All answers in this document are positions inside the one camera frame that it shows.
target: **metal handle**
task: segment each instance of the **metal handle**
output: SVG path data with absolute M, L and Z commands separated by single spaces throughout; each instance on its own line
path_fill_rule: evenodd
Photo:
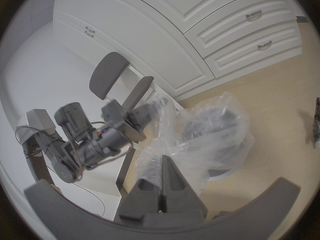
M 90 31 L 91 33 L 95 33 L 95 31 L 94 31 L 94 30 L 91 30 L 91 29 L 90 29 L 90 28 L 88 28 L 87 26 L 86 26 L 86 30 Z
M 250 17 L 256 16 L 259 14 L 262 14 L 262 10 L 258 10 L 256 12 L 251 13 L 251 14 L 247 14 L 246 17 L 247 17 L 247 19 L 249 19 Z
M 94 35 L 89 34 L 87 31 L 85 31 L 85 33 L 86 33 L 88 36 L 90 36 L 90 37 L 94 37 Z
M 258 45 L 258 48 L 263 48 L 263 47 L 269 46 L 270 44 L 272 44 L 271 40 L 263 45 Z

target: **clear plastic bag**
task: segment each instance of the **clear plastic bag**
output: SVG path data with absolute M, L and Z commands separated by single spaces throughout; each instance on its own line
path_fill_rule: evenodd
M 152 107 L 154 138 L 136 161 L 137 180 L 162 188 L 162 155 L 167 155 L 199 195 L 208 170 L 240 166 L 254 144 L 249 117 L 229 92 L 180 111 L 170 98 L 158 96 Z

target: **light wood floor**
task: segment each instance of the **light wood floor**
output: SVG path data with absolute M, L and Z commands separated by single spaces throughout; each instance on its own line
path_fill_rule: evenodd
M 201 194 L 210 218 L 221 210 L 232 212 L 247 204 L 278 177 L 301 187 L 296 203 L 270 239 L 278 239 L 297 221 L 320 184 L 320 150 L 312 144 L 315 102 L 320 96 L 320 42 L 309 23 L 299 23 L 299 28 L 303 54 L 180 102 L 190 108 L 231 92 L 248 113 L 256 138 L 243 166 L 224 180 L 208 182 Z M 136 152 L 124 183 L 127 191 L 135 182 L 138 155 Z

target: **plastic bag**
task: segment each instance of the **plastic bag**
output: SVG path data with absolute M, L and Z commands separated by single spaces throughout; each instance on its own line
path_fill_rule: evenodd
M 170 156 L 199 195 L 208 170 L 240 166 L 254 144 L 249 117 L 228 92 L 177 111 L 170 98 L 156 97 L 152 106 L 154 138 L 136 161 L 138 179 L 162 188 L 162 155 Z

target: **cabinet handle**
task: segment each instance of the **cabinet handle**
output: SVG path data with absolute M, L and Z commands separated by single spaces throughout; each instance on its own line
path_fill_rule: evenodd
M 256 16 L 259 14 L 262 14 L 262 10 L 258 10 L 256 12 L 251 13 L 251 14 L 247 14 L 246 17 L 247 17 L 247 19 L 249 19 L 250 17 Z
M 263 45 L 258 45 L 258 48 L 263 48 L 263 47 L 269 46 L 270 44 L 272 44 L 271 40 Z
M 94 31 L 94 30 L 91 30 L 91 29 L 90 29 L 90 28 L 88 28 L 87 26 L 86 26 L 86 30 L 90 31 L 91 33 L 95 33 L 95 31 Z
M 85 33 L 86 33 L 88 36 L 90 36 L 90 37 L 94 37 L 94 35 L 89 34 L 87 31 L 85 31 Z

